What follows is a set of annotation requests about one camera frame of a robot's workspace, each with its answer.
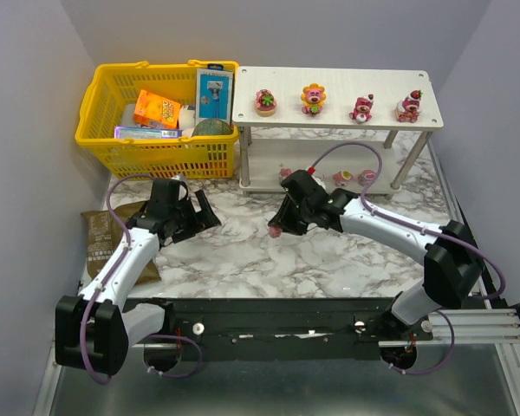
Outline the pink bear flower-wreath toy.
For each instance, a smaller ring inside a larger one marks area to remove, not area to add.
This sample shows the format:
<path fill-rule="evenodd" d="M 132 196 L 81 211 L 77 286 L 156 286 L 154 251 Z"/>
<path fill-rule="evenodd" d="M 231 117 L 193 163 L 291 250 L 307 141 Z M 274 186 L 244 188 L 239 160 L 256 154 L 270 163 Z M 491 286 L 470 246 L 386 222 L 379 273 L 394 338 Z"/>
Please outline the pink bear flower-wreath toy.
<path fill-rule="evenodd" d="M 279 182 L 283 182 L 292 172 L 290 168 L 282 167 L 278 173 Z"/>

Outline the pink bear yellow-hat toy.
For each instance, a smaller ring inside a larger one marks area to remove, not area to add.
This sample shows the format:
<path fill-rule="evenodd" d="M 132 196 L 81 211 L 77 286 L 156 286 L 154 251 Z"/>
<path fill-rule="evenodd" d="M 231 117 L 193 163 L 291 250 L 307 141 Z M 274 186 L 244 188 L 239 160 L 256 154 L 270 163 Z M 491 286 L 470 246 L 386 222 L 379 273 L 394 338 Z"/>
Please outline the pink bear yellow-hat toy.
<path fill-rule="evenodd" d="M 336 186 L 344 187 L 354 181 L 354 175 L 345 170 L 341 170 L 333 175 L 333 181 Z"/>

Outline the pink bear white-hat toy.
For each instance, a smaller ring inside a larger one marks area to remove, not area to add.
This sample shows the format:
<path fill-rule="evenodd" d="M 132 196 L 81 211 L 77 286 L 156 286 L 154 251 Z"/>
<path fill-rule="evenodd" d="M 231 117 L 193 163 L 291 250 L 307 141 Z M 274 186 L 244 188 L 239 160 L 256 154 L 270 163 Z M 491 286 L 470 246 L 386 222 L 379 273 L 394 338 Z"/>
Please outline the pink bear white-hat toy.
<path fill-rule="evenodd" d="M 366 94 L 359 96 L 354 104 L 354 110 L 349 114 L 349 118 L 358 124 L 363 124 L 372 119 L 371 110 L 374 105 L 374 96 Z"/>

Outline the pink bear sunflower toy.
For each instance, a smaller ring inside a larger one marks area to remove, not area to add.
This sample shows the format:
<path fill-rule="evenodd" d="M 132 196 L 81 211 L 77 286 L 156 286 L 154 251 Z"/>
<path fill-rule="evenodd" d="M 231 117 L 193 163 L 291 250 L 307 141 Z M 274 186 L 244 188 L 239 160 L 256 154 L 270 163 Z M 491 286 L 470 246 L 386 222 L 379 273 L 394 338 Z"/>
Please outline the pink bear sunflower toy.
<path fill-rule="evenodd" d="M 311 83 L 302 90 L 302 112 L 311 116 L 318 115 L 326 100 L 325 87 Z"/>

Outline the pink bear cake toy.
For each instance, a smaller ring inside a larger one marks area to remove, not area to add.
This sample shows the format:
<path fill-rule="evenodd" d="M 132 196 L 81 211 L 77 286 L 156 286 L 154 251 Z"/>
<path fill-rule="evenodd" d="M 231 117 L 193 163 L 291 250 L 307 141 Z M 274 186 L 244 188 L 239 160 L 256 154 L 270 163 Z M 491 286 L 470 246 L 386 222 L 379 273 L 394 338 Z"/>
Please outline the pink bear cake toy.
<path fill-rule="evenodd" d="M 256 92 L 254 108 L 256 113 L 262 117 L 274 115 L 277 108 L 275 96 L 268 89 L 260 89 Z"/>

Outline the pink bear strawberry toy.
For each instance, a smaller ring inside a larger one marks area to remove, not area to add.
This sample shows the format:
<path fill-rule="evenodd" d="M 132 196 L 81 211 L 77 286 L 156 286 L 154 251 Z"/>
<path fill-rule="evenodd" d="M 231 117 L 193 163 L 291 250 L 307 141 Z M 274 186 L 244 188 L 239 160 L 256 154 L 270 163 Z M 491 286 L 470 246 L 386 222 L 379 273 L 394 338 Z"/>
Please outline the pink bear strawberry toy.
<path fill-rule="evenodd" d="M 415 123 L 420 116 L 420 102 L 423 92 L 419 89 L 413 90 L 395 107 L 395 117 L 398 122 Z"/>

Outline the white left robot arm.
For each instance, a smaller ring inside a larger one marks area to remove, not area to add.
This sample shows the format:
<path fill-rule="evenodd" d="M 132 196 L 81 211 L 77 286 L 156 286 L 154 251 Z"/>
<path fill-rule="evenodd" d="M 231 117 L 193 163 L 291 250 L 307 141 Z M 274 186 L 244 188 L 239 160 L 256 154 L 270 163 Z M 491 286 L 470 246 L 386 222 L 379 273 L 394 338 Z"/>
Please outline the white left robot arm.
<path fill-rule="evenodd" d="M 185 341 L 170 302 L 145 300 L 130 310 L 124 307 L 162 248 L 221 224 L 205 192 L 190 192 L 183 175 L 154 179 L 149 199 L 128 220 L 113 209 L 109 213 L 122 230 L 118 246 L 78 295 L 63 296 L 55 307 L 56 362 L 86 371 L 100 385 L 120 371 L 137 342 L 151 336 Z"/>

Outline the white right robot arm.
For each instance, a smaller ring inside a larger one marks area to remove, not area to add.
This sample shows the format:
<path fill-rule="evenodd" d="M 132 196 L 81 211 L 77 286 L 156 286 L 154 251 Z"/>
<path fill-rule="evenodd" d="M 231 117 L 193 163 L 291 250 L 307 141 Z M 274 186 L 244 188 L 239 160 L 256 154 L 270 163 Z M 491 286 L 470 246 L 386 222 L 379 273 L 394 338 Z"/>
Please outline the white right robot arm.
<path fill-rule="evenodd" d="M 437 309 L 460 309 L 483 271 L 472 251 L 474 239 L 457 221 L 445 226 L 394 216 L 344 188 L 327 192 L 304 170 L 281 183 L 285 198 L 269 221 L 270 234 L 302 236 L 314 224 L 324 230 L 359 235 L 395 249 L 423 267 L 423 278 L 399 293 L 387 312 L 389 321 L 408 328 Z"/>

